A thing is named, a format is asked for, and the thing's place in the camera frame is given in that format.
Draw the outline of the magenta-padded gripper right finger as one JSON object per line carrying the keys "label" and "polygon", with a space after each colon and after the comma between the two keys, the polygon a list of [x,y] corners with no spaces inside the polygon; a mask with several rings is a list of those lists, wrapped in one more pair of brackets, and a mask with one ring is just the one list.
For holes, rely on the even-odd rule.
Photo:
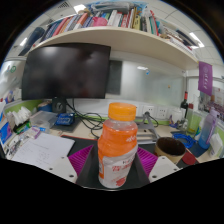
{"label": "magenta-padded gripper right finger", "polygon": [[136,162],[140,181],[146,185],[179,171],[179,168],[166,156],[157,157],[139,147]]}

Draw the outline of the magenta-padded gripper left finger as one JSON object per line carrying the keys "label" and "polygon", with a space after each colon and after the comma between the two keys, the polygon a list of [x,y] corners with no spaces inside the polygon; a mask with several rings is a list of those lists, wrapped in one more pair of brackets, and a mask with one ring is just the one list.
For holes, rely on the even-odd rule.
{"label": "magenta-padded gripper left finger", "polygon": [[60,157],[47,170],[84,188],[95,189],[99,186],[97,163],[96,146],[90,145],[69,157]]}

